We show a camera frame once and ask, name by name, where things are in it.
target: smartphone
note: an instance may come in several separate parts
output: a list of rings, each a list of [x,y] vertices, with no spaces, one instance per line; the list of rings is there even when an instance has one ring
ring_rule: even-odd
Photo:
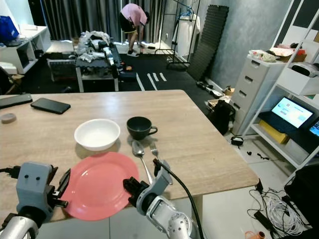
[[[46,98],[40,98],[31,104],[32,107],[47,111],[55,114],[63,114],[66,112],[71,106],[69,104],[65,104],[58,101],[49,100]]]
[[[0,99],[0,109],[32,102],[30,94],[23,94]]]

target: cable bundle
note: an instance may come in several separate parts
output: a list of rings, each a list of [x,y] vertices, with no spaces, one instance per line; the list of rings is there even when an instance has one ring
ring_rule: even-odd
[[[266,201],[267,216],[275,227],[292,236],[303,232],[305,227],[300,216],[284,201],[274,197],[267,197]]]

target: blue bag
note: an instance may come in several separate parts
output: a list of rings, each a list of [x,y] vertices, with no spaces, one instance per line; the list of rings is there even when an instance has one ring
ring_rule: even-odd
[[[9,16],[0,16],[0,41],[12,41],[19,35]]]

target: cup handle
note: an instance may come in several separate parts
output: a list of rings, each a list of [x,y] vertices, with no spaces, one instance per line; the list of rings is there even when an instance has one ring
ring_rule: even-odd
[[[156,126],[151,126],[151,128],[155,129],[153,132],[149,132],[148,135],[151,135],[153,133],[156,133],[158,131],[158,128]]]

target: monitor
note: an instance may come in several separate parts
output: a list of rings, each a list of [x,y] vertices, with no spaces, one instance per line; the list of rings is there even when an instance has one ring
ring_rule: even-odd
[[[285,121],[291,123],[294,127],[299,128],[310,116],[312,112],[301,107],[297,103],[283,97],[276,106],[271,110]]]
[[[319,136],[319,119],[317,120],[317,122],[313,126],[310,127],[309,130],[314,135]]]

